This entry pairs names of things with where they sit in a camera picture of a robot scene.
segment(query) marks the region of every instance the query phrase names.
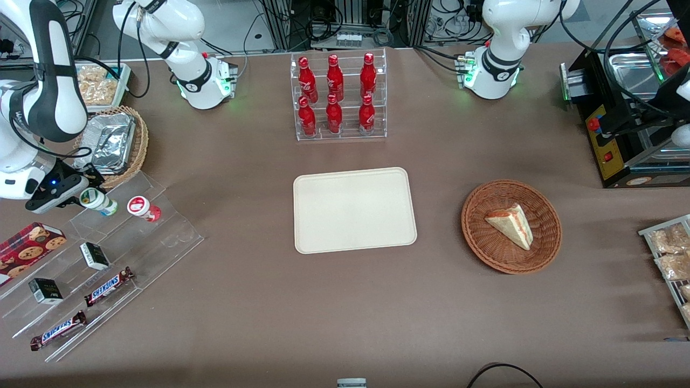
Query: small black box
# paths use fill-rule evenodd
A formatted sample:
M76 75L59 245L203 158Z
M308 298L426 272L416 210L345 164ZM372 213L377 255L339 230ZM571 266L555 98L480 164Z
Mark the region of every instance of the small black box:
M57 289L57 284L51 279L33 278L29 282L29 288L38 303L58 304L62 302L62 294Z
M81 255L86 260L86 265L98 271L108 269L108 259L100 246L91 242L85 242L79 248L81 249Z

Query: small plastic bottle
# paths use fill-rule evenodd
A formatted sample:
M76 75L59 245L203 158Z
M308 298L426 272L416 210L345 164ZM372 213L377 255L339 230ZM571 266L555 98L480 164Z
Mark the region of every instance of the small plastic bottle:
M306 57L300 57L297 62L299 63L299 87L302 94L309 99L310 103L316 104L319 101L319 93L316 91L316 77L309 68L309 60Z
M156 222L161 217L161 208L140 195L127 202L127 211L149 222Z
M345 98L345 83L343 80L343 70L338 65L338 56L331 54L328 56L328 93L334 94L338 101Z
M314 110L309 106L309 101L305 96L299 96L299 122L302 125L304 136L316 136L316 115Z
M376 68L374 67L374 54L368 52L364 54L364 66L359 74L360 89L359 93L364 98L365 95L374 95L376 92Z
M93 187L81 192L79 203L85 208L100 211L102 215L106 216L113 215L117 211L117 202Z
M371 104L371 95L362 98L362 106L359 107L359 133L369 136L374 132L374 115L376 110Z
M338 99L333 93L328 95L326 116L328 117L328 130L332 134L338 135L343 129L343 110L340 108Z

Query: brown wicker basket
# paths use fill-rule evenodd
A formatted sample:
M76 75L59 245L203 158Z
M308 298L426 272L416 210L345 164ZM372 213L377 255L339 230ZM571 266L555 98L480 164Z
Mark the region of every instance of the brown wicker basket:
M139 113L128 106L117 106L101 112L96 113L96 115L114 115L116 113L128 113L137 119L137 127L134 129L134 139L132 140L132 150L130 151L130 157L128 160L129 167L124 174L121 175L104 175L103 178L106 180L101 187L103 188L113 188L120 183L127 182L131 177L134 176L141 166L144 164L146 159L146 148L148 147L148 128L146 128L146 123L141 118ZM75 140L75 149L79 147L81 142L81 135Z
M520 204L534 241L525 251L491 226L486 214ZM462 232L472 251L489 266L505 273L541 271L558 254L562 229L556 210L541 193L514 180L495 180L472 191L462 207Z

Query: red bottle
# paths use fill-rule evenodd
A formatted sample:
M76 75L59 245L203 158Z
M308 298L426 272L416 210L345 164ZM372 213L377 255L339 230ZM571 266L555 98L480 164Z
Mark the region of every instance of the red bottle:
M343 128L343 110L340 108L338 99L333 93L328 95L326 116L328 117L328 130L334 135L339 134Z
M305 96L299 96L299 111L297 114L299 115L299 122L302 125L304 136L316 136L316 116Z
M362 98L362 106L359 107L359 133L369 136L374 132L374 106L371 105L371 95Z
M309 60L306 57L300 57L297 62L299 63L299 87L302 94L309 99L310 103L316 104L316 101L319 101L319 93L316 91L316 77L309 68Z
M338 56L331 54L328 56L328 93L333 93L338 101L345 98L345 84L343 81L343 70L338 66Z
M374 95L376 91L376 68L374 67L374 54L368 52L364 54L364 66L359 74L361 88L359 93L362 97L367 94Z

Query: yogurt bottle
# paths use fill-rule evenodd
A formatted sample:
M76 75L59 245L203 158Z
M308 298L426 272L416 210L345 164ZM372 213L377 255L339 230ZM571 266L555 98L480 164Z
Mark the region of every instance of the yogurt bottle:
M81 192L79 203L85 208L100 211L102 215L113 215L117 211L117 202L93 187Z
M140 195L129 200L127 211L149 222L156 222L161 217L161 208Z

